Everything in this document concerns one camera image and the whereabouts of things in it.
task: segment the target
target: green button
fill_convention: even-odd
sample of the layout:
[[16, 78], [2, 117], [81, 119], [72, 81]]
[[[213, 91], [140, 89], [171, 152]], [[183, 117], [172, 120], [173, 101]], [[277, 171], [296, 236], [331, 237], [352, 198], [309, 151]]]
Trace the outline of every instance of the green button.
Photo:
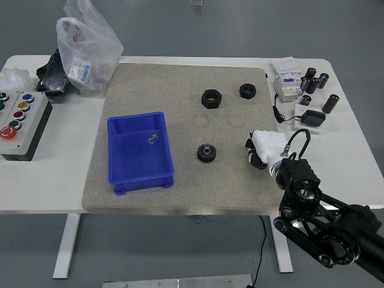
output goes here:
[[22, 124], [17, 121], [17, 120], [13, 120], [9, 123], [9, 126], [12, 126], [14, 127], [16, 130], [20, 129], [20, 127], [22, 126]]

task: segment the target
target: plastic bag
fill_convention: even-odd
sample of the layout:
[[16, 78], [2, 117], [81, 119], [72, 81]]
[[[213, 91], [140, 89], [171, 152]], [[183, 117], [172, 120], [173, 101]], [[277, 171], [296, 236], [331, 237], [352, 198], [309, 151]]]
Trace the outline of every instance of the plastic bag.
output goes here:
[[18, 68], [2, 70], [2, 77], [0, 77], [0, 91], [34, 91], [38, 82], [37, 78], [29, 76], [27, 70], [20, 70]]
[[56, 24], [64, 71], [82, 95], [104, 97], [124, 48], [89, 0], [67, 0], [64, 11]]

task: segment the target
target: gray floor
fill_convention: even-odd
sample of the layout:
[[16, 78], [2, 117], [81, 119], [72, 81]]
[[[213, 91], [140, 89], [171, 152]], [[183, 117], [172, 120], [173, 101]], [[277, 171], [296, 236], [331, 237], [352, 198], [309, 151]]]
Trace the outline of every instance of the gray floor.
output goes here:
[[[188, 0], [93, 2], [121, 40], [123, 55], [327, 59], [384, 173], [383, 1], [204, 0], [204, 16], [193, 15]], [[63, 6], [59, 0], [2, 1], [0, 67], [13, 55], [51, 55]], [[384, 221], [382, 210], [375, 213]], [[64, 224], [65, 215], [0, 215], [0, 286], [254, 275], [263, 238], [258, 217], [83, 215], [69, 278], [52, 280]], [[289, 247], [295, 272], [279, 274], [268, 228], [257, 287], [383, 286], [357, 265], [326, 269]]]

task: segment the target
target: yellow button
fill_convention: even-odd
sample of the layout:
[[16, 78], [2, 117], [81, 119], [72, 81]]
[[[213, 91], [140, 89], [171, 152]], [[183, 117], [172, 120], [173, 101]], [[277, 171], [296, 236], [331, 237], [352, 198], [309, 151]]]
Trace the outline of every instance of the yellow button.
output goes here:
[[17, 105], [17, 108], [19, 108], [20, 111], [27, 111], [29, 109], [29, 104], [27, 102], [21, 102]]

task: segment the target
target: power adapter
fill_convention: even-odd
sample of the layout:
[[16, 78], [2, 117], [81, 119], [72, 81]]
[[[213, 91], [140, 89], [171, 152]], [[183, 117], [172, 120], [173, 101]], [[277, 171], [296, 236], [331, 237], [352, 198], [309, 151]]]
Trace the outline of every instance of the power adapter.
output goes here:
[[301, 116], [301, 122], [311, 127], [318, 127], [325, 121], [325, 113], [307, 110]]

